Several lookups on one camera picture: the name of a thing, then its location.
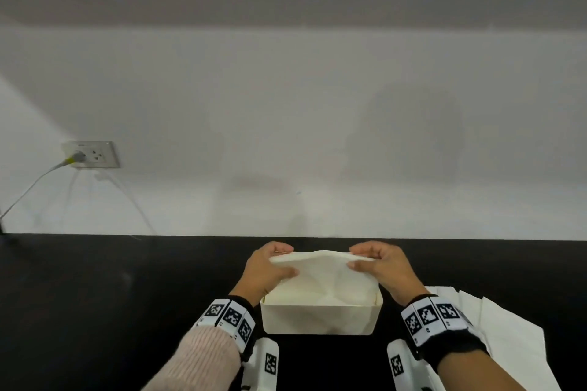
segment electrical socket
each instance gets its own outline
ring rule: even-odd
[[[61,143],[61,148],[66,158],[75,152],[82,152],[86,156],[84,162],[73,163],[71,167],[85,169],[117,169],[120,167],[112,141],[67,141]]]

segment person's right hand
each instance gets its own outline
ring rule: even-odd
[[[351,246],[349,250],[354,255],[375,259],[350,261],[348,266],[354,271],[374,276],[400,305],[407,306],[418,295],[429,293],[398,246],[383,241],[365,241]]]

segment forearm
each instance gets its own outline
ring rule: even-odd
[[[447,391],[525,391],[484,352],[452,352],[438,364]]]
[[[216,327],[194,327],[143,391],[227,391],[240,366],[231,336]]]

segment pink knit sleeve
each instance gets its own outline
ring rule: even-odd
[[[143,391],[227,391],[240,367],[237,345],[226,332],[192,328]]]

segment cardboard box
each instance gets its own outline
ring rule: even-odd
[[[352,260],[370,258],[334,252],[294,252],[271,262],[297,268],[260,304],[268,334],[369,335],[383,304],[377,281],[352,271]]]

